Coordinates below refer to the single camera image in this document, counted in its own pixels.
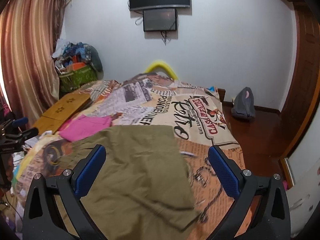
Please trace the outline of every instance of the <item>green garment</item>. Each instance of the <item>green garment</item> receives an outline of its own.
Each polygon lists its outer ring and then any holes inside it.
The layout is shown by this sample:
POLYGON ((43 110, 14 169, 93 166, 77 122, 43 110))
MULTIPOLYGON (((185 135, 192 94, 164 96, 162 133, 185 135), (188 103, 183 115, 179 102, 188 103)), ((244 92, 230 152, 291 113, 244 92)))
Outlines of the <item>green garment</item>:
POLYGON ((102 233, 109 240, 188 238, 199 214, 172 127, 124 125, 102 130, 74 142, 72 153, 59 159, 60 167, 74 168, 96 144, 106 148, 107 159, 81 202, 102 233))

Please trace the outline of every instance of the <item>green bag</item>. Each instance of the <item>green bag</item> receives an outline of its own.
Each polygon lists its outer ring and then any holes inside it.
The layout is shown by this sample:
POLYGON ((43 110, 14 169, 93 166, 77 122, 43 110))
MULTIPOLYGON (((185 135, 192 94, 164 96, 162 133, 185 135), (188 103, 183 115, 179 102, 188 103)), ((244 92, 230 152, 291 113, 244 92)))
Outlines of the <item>green bag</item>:
POLYGON ((97 80, 97 75, 90 65, 86 65, 67 74, 59 75, 60 91, 72 92, 80 88, 82 85, 97 80))

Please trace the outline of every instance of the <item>striped curtain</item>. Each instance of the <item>striped curtain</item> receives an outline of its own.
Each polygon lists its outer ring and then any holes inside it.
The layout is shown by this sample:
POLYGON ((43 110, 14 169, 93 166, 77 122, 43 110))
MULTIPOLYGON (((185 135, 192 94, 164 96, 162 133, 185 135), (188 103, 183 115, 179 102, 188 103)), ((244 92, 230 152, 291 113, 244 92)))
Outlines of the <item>striped curtain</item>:
POLYGON ((10 0, 0 15, 4 86, 16 118, 28 117, 29 127, 58 99, 59 78, 51 55, 61 32, 61 3, 10 0))

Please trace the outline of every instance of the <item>black box below tv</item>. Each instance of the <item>black box below tv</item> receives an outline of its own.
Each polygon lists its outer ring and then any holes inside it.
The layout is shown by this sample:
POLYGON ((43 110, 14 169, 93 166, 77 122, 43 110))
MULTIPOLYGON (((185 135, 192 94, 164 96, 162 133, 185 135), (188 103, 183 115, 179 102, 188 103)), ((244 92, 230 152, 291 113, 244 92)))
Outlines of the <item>black box below tv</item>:
POLYGON ((144 32, 164 32, 177 30, 177 10, 159 8, 143 11, 144 32))

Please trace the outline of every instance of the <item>gray backpack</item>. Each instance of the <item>gray backpack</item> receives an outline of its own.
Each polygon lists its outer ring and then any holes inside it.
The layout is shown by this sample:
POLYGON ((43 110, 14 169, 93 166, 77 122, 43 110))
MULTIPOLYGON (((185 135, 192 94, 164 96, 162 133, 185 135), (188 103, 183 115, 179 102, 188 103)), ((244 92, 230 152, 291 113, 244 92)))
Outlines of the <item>gray backpack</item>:
POLYGON ((256 116, 253 104, 253 94, 249 87, 245 87, 236 96, 234 107, 231 109, 234 118, 251 120, 256 116))

